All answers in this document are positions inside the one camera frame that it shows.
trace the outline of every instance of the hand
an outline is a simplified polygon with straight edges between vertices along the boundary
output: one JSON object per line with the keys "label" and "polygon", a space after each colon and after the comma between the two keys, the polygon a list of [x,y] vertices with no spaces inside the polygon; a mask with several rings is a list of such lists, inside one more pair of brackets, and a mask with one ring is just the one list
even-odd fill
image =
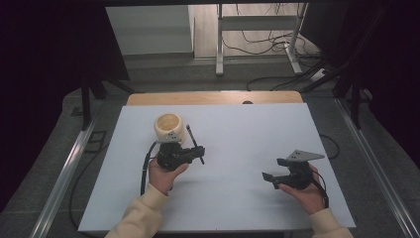
{"label": "hand", "polygon": [[[318,173],[318,170],[315,167],[310,164],[309,166],[312,171]],[[313,173],[314,178],[319,182],[319,178],[316,173]],[[318,187],[314,185],[314,183],[311,183],[303,190],[294,189],[293,187],[290,187],[286,184],[280,184],[279,188],[296,198],[296,200],[300,202],[302,207],[309,215],[312,215],[313,213],[325,208],[324,199],[321,195],[321,192],[319,191]]]}
{"label": "hand", "polygon": [[160,167],[157,159],[152,159],[149,162],[149,183],[158,191],[167,195],[172,188],[175,178],[185,172],[187,168],[188,164],[183,164],[171,172]]}

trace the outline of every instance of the sleeve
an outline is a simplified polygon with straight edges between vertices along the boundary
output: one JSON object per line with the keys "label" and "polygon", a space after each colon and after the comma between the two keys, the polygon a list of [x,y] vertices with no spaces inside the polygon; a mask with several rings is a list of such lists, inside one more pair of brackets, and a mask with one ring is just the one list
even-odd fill
{"label": "sleeve", "polygon": [[160,226],[161,210],[167,200],[167,196],[149,184],[145,194],[133,199],[127,207],[123,219],[105,237],[153,237]]}
{"label": "sleeve", "polygon": [[314,230],[313,238],[353,238],[349,229],[340,226],[330,208],[309,216]]}

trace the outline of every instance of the wooden table edge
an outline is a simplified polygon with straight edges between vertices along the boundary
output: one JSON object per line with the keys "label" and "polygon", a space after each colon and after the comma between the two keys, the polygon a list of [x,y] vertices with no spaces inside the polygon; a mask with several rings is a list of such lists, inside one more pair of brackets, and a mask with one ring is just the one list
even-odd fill
{"label": "wooden table edge", "polygon": [[303,103],[297,91],[185,91],[135,93],[127,100],[136,105],[211,105],[211,104]]}

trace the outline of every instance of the wall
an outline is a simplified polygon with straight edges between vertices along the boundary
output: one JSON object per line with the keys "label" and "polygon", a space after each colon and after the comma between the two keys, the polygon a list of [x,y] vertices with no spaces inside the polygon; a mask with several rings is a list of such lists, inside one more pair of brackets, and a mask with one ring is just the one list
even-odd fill
{"label": "wall", "polygon": [[108,7],[123,56],[192,53],[188,6]]}

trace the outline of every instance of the black curtain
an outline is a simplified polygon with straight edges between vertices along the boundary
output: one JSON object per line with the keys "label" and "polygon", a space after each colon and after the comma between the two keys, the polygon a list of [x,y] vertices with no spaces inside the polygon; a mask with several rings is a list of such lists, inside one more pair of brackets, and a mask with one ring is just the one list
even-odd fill
{"label": "black curtain", "polygon": [[67,93],[84,74],[128,80],[104,6],[59,1],[0,3],[0,209],[36,160]]}
{"label": "black curtain", "polygon": [[420,3],[393,1],[362,58],[370,110],[420,168]]}

